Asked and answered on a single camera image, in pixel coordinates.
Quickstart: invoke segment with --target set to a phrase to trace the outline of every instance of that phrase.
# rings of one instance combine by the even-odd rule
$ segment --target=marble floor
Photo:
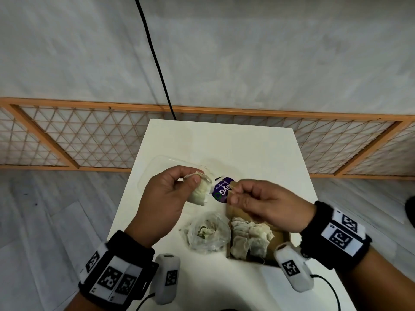
[[[106,239],[128,173],[0,171],[0,310],[61,311],[85,258]],[[374,247],[415,281],[415,182],[313,179],[320,200],[366,226]]]

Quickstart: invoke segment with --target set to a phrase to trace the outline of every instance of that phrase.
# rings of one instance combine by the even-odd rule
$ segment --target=table surface
[[[174,165],[167,157],[207,167],[216,175],[239,180],[278,183],[314,203],[317,199],[292,129],[205,122],[150,120],[108,238],[124,230],[137,212],[149,177]],[[276,267],[229,260],[224,252],[202,255],[190,251],[179,229],[206,211],[225,213],[225,204],[210,199],[205,206],[186,203],[174,229],[153,246],[159,253],[180,257],[177,295],[173,303],[147,301],[142,310],[327,310],[337,309],[335,296],[321,279],[308,292],[294,291]],[[301,236],[291,234],[295,246]],[[355,310],[335,271],[309,260],[312,273],[335,288],[342,310]],[[135,310],[133,303],[129,310]]]

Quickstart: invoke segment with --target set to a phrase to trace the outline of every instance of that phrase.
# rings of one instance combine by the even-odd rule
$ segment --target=cable
[[[333,288],[332,284],[330,284],[329,281],[327,279],[325,279],[323,276],[320,276],[320,275],[317,275],[317,274],[311,274],[310,276],[312,278],[316,278],[316,277],[317,278],[321,278],[322,280],[324,280],[326,283],[329,284],[330,288],[335,293],[336,300],[337,300],[337,307],[339,308],[339,311],[341,311],[341,308],[340,308],[340,300],[339,300],[339,297],[337,296],[337,293],[336,293],[335,289]]]
[[[140,307],[143,305],[143,303],[145,303],[145,302],[146,302],[146,300],[147,300],[148,298],[154,297],[155,295],[156,295],[156,293],[155,293],[155,292],[153,292],[152,294],[149,294],[147,297],[145,297],[145,298],[143,299],[143,301],[140,303],[140,305],[138,306],[138,308],[137,308],[137,309],[135,309],[135,311],[138,311],[138,309],[140,309]]]
[[[173,111],[173,107],[171,106],[171,103],[170,103],[169,94],[167,93],[166,84],[164,83],[163,74],[161,72],[160,65],[158,64],[156,53],[154,52],[152,39],[150,37],[150,32],[148,31],[147,22],[146,22],[146,18],[144,17],[143,9],[141,8],[140,2],[138,0],[135,0],[135,4],[137,4],[138,11],[140,12],[141,20],[143,21],[144,29],[146,30],[148,45],[150,46],[150,49],[152,51],[154,62],[156,63],[156,67],[158,69],[158,74],[160,75],[161,83],[163,84],[164,92],[166,94],[167,102],[169,103],[171,114],[173,115],[174,120],[177,120],[176,116],[174,114],[174,111]]]

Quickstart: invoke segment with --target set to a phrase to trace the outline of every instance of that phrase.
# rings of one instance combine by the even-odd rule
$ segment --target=purple sticker
[[[226,203],[226,200],[228,198],[228,192],[230,190],[229,183],[234,181],[230,177],[225,177],[222,180],[219,181],[217,185],[215,185],[215,188],[213,189],[212,196],[215,198],[215,200]]]

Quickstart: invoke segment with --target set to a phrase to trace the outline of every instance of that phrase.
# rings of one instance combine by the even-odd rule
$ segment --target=clear plastic bag
[[[206,212],[187,223],[180,232],[191,250],[208,254],[222,250],[231,240],[229,220],[215,212]]]

